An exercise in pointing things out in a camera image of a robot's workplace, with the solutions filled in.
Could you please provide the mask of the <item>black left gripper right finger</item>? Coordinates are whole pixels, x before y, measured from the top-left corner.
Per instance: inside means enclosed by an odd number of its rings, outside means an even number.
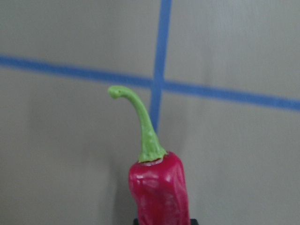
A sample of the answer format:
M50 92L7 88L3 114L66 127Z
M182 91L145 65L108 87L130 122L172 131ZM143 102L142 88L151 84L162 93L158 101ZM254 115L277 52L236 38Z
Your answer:
M198 222L197 222L196 219L191 218L191 219L190 219L190 224L191 224L191 225L198 225Z

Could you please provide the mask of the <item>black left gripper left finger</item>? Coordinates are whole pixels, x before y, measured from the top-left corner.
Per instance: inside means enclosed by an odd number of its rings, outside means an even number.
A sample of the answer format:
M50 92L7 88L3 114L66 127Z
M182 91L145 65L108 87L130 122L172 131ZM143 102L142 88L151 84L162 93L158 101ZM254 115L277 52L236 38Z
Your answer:
M133 220L133 225L139 225L139 222L138 222L138 219L137 219L137 218L135 218L135 219Z

